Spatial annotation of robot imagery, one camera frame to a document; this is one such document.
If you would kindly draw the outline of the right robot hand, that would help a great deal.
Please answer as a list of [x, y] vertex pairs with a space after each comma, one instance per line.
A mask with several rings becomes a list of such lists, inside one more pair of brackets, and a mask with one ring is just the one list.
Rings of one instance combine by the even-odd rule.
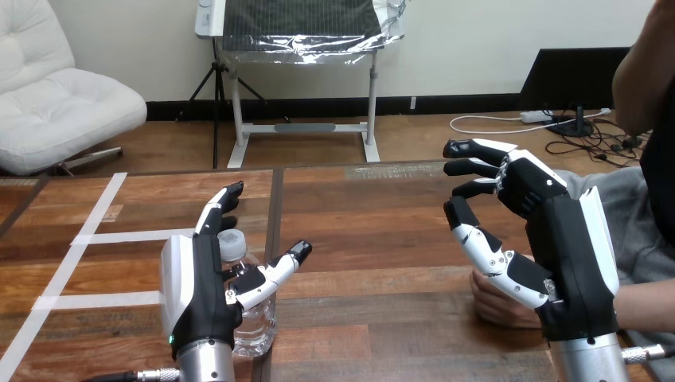
[[[536, 311], [549, 341], [598, 340], [618, 331], [619, 280], [597, 187], [580, 195], [531, 152], [484, 138], [450, 140], [449, 176], [471, 175], [444, 204], [448, 224], [489, 283]], [[493, 194], [525, 220], [532, 254], [506, 250], [486, 231], [468, 200]]]

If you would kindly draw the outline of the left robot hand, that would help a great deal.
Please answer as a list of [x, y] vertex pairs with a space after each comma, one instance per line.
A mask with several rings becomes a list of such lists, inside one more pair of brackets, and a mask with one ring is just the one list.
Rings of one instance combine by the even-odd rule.
[[264, 265], [224, 268], [218, 234], [236, 224], [243, 182], [226, 185], [202, 209], [189, 235], [172, 235], [161, 253], [162, 327], [172, 356], [188, 344], [213, 339], [230, 346], [243, 314], [267, 301], [302, 265], [312, 246], [300, 240]]

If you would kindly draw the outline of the person's hand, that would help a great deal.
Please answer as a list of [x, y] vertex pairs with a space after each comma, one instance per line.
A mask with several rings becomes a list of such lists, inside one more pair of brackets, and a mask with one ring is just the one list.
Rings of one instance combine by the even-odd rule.
[[484, 321], [510, 329], [539, 329], [540, 320], [533, 309], [519, 303], [490, 284], [476, 267], [469, 275], [474, 310]]

